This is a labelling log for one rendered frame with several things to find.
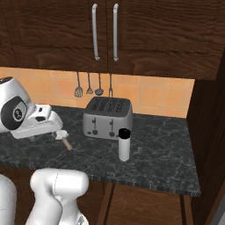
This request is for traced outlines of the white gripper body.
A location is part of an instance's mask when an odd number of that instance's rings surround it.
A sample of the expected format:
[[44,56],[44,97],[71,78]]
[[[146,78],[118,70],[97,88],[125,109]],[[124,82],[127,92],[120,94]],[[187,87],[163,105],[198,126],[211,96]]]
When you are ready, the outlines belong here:
[[63,123],[59,115],[56,112],[51,112],[47,117],[41,115],[28,117],[18,129],[11,131],[11,134],[16,139],[23,139],[53,133],[61,130],[62,127]]

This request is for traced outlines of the hanging grey small spatula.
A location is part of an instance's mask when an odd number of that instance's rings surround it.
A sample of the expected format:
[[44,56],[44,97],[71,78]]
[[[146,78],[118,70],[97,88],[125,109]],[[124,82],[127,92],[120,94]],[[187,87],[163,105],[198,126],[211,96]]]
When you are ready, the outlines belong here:
[[86,94],[93,94],[93,89],[91,88],[91,77],[90,77],[90,72],[88,74],[88,89],[86,91]]

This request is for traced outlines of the silver four-slot toaster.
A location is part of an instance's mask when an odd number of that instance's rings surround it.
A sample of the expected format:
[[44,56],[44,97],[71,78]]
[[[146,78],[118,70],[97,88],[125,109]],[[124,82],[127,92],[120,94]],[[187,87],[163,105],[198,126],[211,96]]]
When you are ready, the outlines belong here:
[[93,97],[83,111],[83,134],[117,140],[121,128],[133,128],[131,101],[127,98]]

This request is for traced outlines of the hanging grey ladle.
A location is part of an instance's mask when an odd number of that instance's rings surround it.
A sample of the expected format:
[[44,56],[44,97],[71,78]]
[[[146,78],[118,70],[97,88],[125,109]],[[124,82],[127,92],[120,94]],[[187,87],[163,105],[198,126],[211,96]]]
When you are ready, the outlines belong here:
[[95,90],[95,94],[101,96],[104,90],[101,88],[101,79],[98,79],[98,88]]

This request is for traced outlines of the white bottle with black cap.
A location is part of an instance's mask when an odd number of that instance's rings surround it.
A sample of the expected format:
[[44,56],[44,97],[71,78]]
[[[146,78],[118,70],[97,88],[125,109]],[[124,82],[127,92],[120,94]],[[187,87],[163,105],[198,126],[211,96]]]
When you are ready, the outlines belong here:
[[130,157],[131,132],[127,128],[119,130],[119,159],[123,162]]

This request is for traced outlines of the narrow dark wood cupboard door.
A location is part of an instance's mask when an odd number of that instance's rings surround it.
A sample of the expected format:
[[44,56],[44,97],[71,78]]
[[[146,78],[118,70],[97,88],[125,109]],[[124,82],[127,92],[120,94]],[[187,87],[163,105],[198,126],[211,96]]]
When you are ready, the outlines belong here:
[[13,51],[3,10],[0,5],[0,67],[15,68],[17,66],[17,59]]

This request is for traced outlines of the dark wood base cabinet door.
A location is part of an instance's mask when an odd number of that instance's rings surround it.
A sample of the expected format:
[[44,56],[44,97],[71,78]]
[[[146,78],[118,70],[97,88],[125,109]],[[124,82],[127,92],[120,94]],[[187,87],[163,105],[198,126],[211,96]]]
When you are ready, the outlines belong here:
[[105,225],[185,225],[180,196],[115,185]]

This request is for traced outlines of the tall dark wood cabinet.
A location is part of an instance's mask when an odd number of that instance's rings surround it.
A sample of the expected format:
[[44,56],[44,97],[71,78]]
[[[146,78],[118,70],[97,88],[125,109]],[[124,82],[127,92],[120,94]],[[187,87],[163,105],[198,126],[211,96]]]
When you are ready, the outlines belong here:
[[193,225],[210,225],[225,193],[225,50],[216,79],[194,83],[186,121],[201,190]]

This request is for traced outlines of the dark wood wall cupboard door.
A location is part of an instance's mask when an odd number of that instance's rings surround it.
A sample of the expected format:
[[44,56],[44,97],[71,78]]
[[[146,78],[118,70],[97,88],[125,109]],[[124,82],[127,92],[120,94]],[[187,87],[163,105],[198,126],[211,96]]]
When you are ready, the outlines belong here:
[[[99,61],[91,8],[97,4]],[[107,71],[106,0],[0,0],[18,68]]]
[[[118,57],[113,59],[113,6]],[[225,50],[225,0],[106,0],[113,74],[214,80]]]

